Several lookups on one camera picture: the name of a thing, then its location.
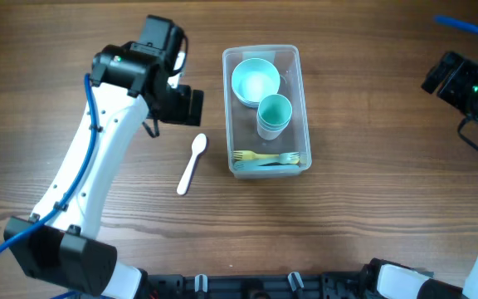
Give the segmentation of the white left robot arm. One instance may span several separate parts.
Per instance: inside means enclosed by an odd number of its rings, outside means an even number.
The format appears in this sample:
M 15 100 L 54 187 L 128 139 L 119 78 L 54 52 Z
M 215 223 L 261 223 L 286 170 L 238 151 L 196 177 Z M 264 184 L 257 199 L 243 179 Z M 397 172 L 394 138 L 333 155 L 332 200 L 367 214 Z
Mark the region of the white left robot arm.
M 197 126 L 203 93 L 178 83 L 188 39 L 173 21 L 148 16 L 135 42 L 108 45 L 85 76 L 87 104 L 62 165 L 28 219 L 3 236 L 28 277 L 92 297 L 148 298 L 144 270 L 123 264 L 97 234 L 107 193 L 136 131 Z

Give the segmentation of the pink plastic spoon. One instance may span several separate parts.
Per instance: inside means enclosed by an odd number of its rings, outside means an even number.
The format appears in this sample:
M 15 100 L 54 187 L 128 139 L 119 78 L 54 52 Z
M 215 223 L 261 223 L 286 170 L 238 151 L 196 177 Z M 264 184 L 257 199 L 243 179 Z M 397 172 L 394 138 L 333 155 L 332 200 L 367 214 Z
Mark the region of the pink plastic spoon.
M 178 187 L 176 189 L 178 195 L 185 195 L 188 191 L 195 164 L 198 161 L 199 156 L 205 151 L 207 148 L 207 136 L 204 133 L 198 134 L 192 143 L 192 154 L 186 169 L 183 172 L 183 175 L 178 183 Z

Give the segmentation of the light blue plastic fork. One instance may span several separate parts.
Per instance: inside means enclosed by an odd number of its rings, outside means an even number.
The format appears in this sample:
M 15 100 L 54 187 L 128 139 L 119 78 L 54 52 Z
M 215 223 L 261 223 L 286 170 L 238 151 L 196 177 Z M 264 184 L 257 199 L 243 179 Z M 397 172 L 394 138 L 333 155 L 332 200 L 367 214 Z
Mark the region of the light blue plastic fork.
M 263 171 L 283 171 L 289 172 L 299 169 L 300 167 L 295 164 L 281 164 L 281 165 L 256 165 L 242 168 L 236 168 L 240 172 L 263 172 Z

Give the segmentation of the yellow plastic fork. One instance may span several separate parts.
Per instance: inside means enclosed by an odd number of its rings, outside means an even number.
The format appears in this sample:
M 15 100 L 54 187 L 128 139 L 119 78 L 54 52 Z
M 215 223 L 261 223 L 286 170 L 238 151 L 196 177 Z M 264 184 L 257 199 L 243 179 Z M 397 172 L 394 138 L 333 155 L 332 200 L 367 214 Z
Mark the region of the yellow plastic fork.
M 282 154 L 258 154 L 251 150 L 234 150 L 232 157 L 235 160 L 269 160 L 271 163 L 298 164 L 300 155 L 298 152 L 287 152 Z

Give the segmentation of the pink plastic cup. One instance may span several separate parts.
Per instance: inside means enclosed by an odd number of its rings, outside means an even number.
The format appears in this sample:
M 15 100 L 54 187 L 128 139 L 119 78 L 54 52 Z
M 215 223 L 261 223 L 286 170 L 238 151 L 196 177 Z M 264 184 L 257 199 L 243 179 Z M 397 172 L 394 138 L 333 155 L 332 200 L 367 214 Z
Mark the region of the pink plastic cup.
M 257 133 L 264 140 L 274 140 L 282 133 L 282 130 L 268 130 L 264 127 L 258 126 Z

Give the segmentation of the blue plastic cup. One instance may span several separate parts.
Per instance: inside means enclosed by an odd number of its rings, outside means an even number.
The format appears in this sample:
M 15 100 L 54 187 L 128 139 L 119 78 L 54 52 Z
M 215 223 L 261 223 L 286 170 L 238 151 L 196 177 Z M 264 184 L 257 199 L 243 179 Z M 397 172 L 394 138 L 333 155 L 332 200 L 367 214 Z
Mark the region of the blue plastic cup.
M 286 122 L 284 124 L 281 124 L 281 125 L 272 125 L 272 124 L 268 124 L 268 123 L 264 122 L 263 120 L 258 120 L 257 124 L 261 128 L 263 128 L 264 130 L 279 131 L 279 130 L 284 130 L 287 127 L 288 122 Z

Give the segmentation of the green plastic bowl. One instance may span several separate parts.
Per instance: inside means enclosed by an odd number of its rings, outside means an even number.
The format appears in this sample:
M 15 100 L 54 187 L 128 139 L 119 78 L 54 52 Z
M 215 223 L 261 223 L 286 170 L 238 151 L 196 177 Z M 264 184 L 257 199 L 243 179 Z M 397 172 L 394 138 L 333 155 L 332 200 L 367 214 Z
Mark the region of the green plastic bowl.
M 269 61 L 250 58 L 232 72 L 232 90 L 238 100 L 260 102 L 280 89 L 280 73 Z

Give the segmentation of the green plastic fork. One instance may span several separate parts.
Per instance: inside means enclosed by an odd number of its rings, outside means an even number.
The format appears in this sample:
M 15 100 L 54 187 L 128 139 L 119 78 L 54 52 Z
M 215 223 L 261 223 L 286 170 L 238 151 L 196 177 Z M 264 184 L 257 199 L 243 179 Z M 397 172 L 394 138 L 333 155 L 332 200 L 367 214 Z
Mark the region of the green plastic fork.
M 300 161 L 298 152 L 258 154 L 251 150 L 236 150 L 232 153 L 232 158 L 236 161 L 234 164 L 236 170 L 246 170 L 268 164 L 297 164 Z

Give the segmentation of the green plastic cup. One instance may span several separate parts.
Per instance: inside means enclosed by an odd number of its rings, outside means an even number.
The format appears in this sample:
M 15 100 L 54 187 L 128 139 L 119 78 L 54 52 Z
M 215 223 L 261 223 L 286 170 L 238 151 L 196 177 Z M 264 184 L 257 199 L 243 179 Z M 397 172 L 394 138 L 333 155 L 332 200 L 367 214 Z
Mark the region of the green plastic cup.
M 274 94 L 264 98 L 258 108 L 257 114 L 261 120 L 272 125 L 281 125 L 290 122 L 293 113 L 292 104 L 283 95 Z

